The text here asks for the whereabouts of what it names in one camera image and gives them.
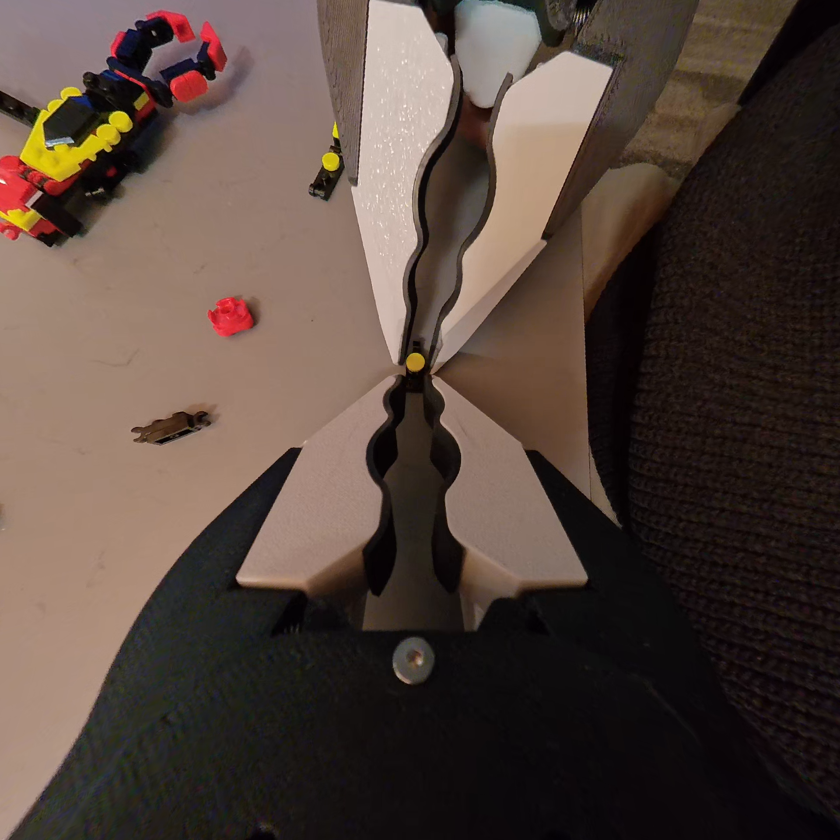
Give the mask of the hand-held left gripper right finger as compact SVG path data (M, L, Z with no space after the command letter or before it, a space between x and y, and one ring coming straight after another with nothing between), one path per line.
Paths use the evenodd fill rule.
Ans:
M442 480L434 572L461 609L583 587L584 566L521 443L437 377L425 380L425 418Z

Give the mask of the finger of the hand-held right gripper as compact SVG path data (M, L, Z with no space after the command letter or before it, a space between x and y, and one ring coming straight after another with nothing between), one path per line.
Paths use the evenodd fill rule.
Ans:
M614 68L571 47L574 2L435 2L451 8L466 99L490 109L486 202L460 246L455 289L434 336L451 359L529 268Z
M385 345L399 364L413 309L408 282L427 241L422 183L453 126L460 80L419 5L373 1L367 18L353 205Z

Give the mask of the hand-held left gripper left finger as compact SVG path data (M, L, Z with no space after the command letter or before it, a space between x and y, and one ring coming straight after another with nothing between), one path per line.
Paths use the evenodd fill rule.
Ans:
M389 420L386 397L396 374L305 441L271 506L236 582L309 597L363 597L363 551L382 515L383 491L368 448Z

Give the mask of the black yellow red lego model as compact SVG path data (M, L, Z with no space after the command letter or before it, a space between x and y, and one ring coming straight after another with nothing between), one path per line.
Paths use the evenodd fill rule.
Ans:
M78 236L75 202L108 200L139 170L139 144L161 110L206 94L227 62L209 22L197 34L185 15L160 10L118 32L104 70L45 108L2 92L2 114L29 127L23 149L1 160L2 236L48 247Z

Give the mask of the red round lego piece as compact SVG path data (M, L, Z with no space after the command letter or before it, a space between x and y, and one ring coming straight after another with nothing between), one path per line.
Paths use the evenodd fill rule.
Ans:
M247 301L243 298L219 299L215 307L207 311L206 316L216 335L222 338L233 337L255 326L255 318Z

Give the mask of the person's black knit clothing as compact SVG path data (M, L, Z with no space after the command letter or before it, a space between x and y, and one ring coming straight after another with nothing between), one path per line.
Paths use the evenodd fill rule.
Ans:
M586 326L590 442L783 793L838 838L838 2Z

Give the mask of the black bracket lego piece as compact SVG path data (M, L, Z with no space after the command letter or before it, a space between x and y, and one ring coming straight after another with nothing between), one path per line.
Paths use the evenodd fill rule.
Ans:
M156 419L145 426L134 427L131 429L131 434L136 435L133 440L135 443L160 446L195 434L211 424L210 415L205 411L196 413L180 411L167 418Z

